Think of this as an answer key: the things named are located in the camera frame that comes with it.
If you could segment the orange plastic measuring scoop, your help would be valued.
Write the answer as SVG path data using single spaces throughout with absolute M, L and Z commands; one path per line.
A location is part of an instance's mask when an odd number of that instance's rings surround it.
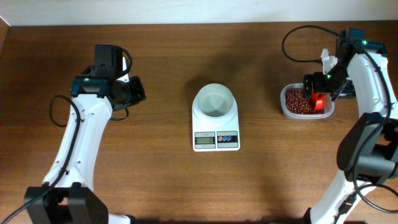
M 326 94 L 323 93 L 312 93 L 312 100 L 315 103 L 313 110 L 320 111 L 324 108 Z

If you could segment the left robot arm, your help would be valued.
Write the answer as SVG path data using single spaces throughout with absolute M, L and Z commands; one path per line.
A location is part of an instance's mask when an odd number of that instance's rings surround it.
M 115 111 L 146 99 L 132 57 L 116 45 L 96 45 L 94 64 L 71 84 L 70 114 L 57 156 L 40 187 L 28 187 L 23 208 L 32 223 L 134 223 L 115 215 L 95 195 L 93 177 L 104 129 Z

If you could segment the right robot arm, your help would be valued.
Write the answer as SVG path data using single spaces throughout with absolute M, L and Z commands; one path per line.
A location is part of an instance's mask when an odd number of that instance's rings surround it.
M 303 95 L 317 93 L 356 98 L 359 119 L 341 141 L 338 172 L 322 199 L 309 208 L 303 223 L 343 223 L 360 201 L 384 213 L 366 195 L 385 188 L 397 177 L 397 100 L 387 71 L 383 43 L 364 38 L 362 29 L 348 28 L 337 35 L 336 56 L 323 52 L 323 70 L 303 78 Z

